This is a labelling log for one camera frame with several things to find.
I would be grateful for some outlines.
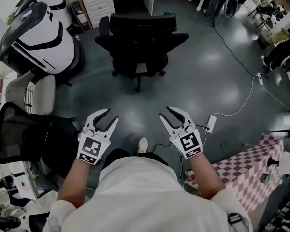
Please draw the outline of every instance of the concrete floor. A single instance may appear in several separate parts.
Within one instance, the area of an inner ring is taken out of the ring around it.
[[[134,91],[136,79],[111,75],[112,58],[94,41],[98,29],[80,35],[85,50],[85,69],[71,80],[72,87],[61,85],[57,88],[54,113],[76,117],[78,129],[84,126],[88,115],[99,109],[111,108],[110,114],[100,121],[102,128],[119,115],[112,144],[103,159],[115,148],[136,154],[142,136],[148,138],[149,150],[156,143],[168,145],[169,135],[159,113],[164,113],[174,124],[176,119],[166,106],[179,107],[189,112],[196,124],[204,125],[211,114],[233,114],[244,104],[252,77],[224,46],[211,21],[203,12],[197,12],[196,7],[196,3],[185,0],[155,0],[154,15],[175,12],[177,32],[188,33],[190,38],[168,54],[169,64],[164,77],[157,74],[153,78],[142,78],[141,93]],[[233,20],[220,16],[216,29],[237,58],[256,74],[263,72],[260,57],[265,51],[256,41],[257,29],[251,19],[247,20],[248,13],[243,7]],[[263,81],[265,88],[290,108],[287,75],[276,70],[269,80]],[[217,117],[213,133],[207,136],[203,147],[212,163],[238,153],[241,142],[257,144],[263,132],[290,129],[290,113],[261,89],[257,79],[251,97],[238,115]],[[204,140],[202,128],[200,134]],[[227,155],[220,149],[222,140],[228,142],[224,148]],[[285,147],[290,148],[290,140],[286,141]],[[173,146],[157,146],[155,153],[179,175],[180,153]],[[91,188],[96,187],[101,167],[92,170],[88,181]],[[189,168],[189,163],[184,161],[184,169]]]

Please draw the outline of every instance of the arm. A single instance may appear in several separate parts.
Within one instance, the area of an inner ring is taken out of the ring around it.
[[[189,158],[201,196],[211,199],[226,187],[203,153]]]
[[[63,182],[58,200],[70,202],[77,209],[84,204],[90,164],[75,159],[66,179]]]

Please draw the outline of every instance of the plug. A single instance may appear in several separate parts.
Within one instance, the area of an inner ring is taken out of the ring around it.
[[[207,122],[207,125],[206,125],[206,127],[205,127],[205,131],[206,131],[207,133],[212,133],[213,128],[214,128],[214,125],[215,125],[215,123],[216,123],[216,119],[217,119],[217,118],[216,118],[214,115],[211,115],[211,116],[209,117],[208,122]]]
[[[259,84],[261,86],[263,86],[263,81],[262,81],[262,77],[261,77],[261,73],[260,72],[257,73],[257,77],[258,77]]]

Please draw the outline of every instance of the pink checkered cloth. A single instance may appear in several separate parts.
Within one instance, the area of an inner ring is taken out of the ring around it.
[[[284,151],[282,140],[263,135],[259,144],[226,160],[213,164],[222,182],[233,189],[246,212],[252,212],[277,187],[281,176],[278,167],[267,167],[270,157],[280,160]],[[268,184],[257,180],[259,174],[270,174]]]

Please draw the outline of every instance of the sleeve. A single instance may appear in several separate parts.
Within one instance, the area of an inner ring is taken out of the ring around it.
[[[228,217],[231,214],[239,214],[242,217],[243,222],[247,227],[247,230],[253,231],[250,218],[247,212],[244,210],[244,208],[242,207],[235,193],[232,190],[224,189],[220,191],[211,199],[211,201],[219,205],[227,213]]]
[[[50,207],[50,213],[43,228],[43,232],[60,232],[64,219],[76,208],[65,200],[57,200]]]

